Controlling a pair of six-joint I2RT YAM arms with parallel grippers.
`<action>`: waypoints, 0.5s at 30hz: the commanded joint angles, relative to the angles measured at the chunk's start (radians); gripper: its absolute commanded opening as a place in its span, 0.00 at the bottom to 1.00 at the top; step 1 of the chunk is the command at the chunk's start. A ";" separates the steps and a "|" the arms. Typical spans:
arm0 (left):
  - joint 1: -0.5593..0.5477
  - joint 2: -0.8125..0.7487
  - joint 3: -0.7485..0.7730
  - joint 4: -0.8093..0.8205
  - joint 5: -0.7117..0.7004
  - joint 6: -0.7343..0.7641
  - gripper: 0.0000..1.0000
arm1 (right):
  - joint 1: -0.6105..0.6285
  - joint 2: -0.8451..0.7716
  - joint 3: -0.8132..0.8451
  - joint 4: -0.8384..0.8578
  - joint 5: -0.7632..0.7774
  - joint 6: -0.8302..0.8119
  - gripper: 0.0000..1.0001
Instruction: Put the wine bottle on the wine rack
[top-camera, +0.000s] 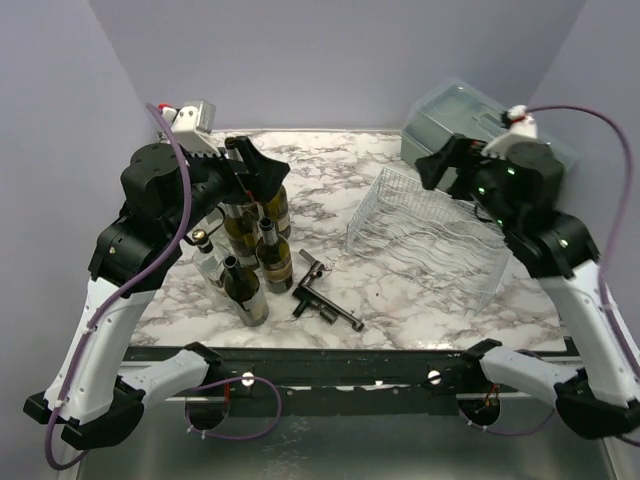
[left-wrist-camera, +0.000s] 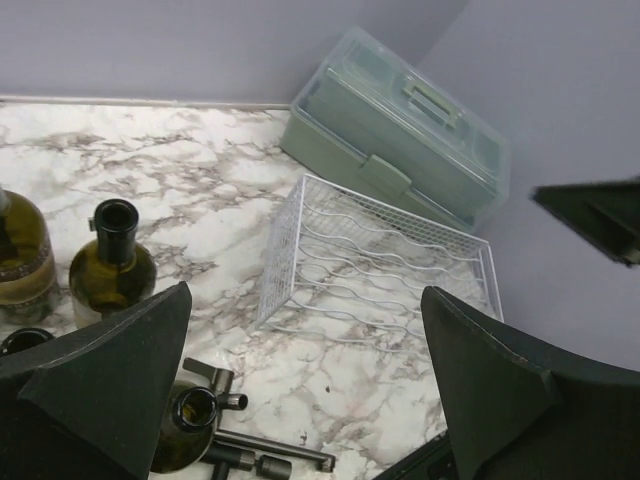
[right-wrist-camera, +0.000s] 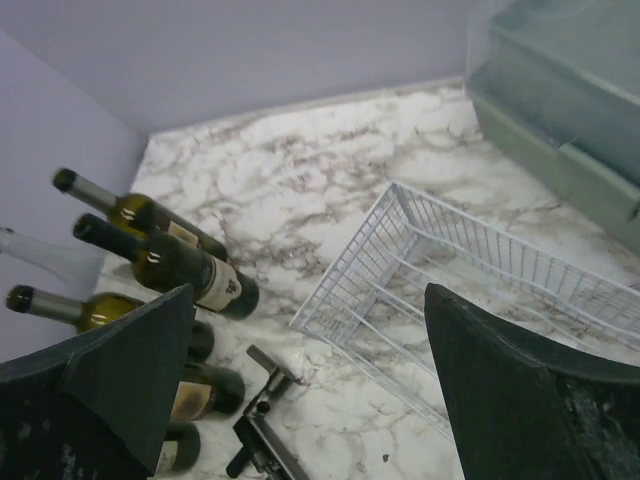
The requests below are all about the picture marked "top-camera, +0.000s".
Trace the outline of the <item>green wine bottle black neck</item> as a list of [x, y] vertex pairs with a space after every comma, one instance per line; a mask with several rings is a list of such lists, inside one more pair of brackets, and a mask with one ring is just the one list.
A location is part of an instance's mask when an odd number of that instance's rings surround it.
[[261, 237], [256, 255], [269, 291], [284, 294], [293, 285], [293, 265], [288, 242], [278, 234], [275, 223], [268, 217], [258, 222]]

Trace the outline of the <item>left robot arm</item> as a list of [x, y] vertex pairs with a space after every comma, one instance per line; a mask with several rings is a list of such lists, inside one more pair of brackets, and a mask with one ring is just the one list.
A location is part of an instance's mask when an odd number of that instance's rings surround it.
[[98, 237], [78, 328], [51, 386], [25, 413], [79, 451], [123, 442], [154, 405], [187, 390], [214, 393], [219, 355], [192, 343], [167, 360], [124, 376], [120, 365], [142, 314], [181, 257], [186, 233], [221, 204], [275, 196], [289, 165], [266, 157], [245, 136], [222, 154], [198, 157], [172, 144], [138, 149], [121, 174], [125, 201]]

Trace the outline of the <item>green wine bottle front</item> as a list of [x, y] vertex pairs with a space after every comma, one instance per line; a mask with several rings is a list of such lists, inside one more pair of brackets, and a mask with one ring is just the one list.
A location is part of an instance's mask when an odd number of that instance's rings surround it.
[[241, 265], [235, 255], [223, 261], [224, 290], [234, 303], [239, 318], [247, 327], [259, 327], [269, 316], [269, 307], [257, 275]]

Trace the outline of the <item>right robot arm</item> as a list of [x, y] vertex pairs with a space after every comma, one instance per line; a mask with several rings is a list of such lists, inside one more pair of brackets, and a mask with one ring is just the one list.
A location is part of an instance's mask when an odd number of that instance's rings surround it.
[[485, 142], [454, 134], [436, 153], [418, 159], [422, 186], [433, 190], [447, 172], [448, 194], [480, 206], [501, 228], [504, 242], [551, 299], [582, 366], [561, 367], [483, 340], [461, 355], [460, 379], [480, 392], [501, 384], [555, 408], [585, 439], [621, 437], [639, 427], [639, 376], [620, 336], [627, 329], [602, 296], [600, 255], [585, 224], [557, 209], [565, 173], [551, 148], [519, 142], [486, 154]]

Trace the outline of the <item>green wine bottle silver neck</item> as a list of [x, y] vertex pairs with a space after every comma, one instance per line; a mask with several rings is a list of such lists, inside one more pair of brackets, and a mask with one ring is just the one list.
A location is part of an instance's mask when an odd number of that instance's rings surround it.
[[254, 219], [242, 206], [225, 204], [224, 229], [233, 252], [243, 267], [257, 269], [260, 264], [256, 255], [257, 234]]

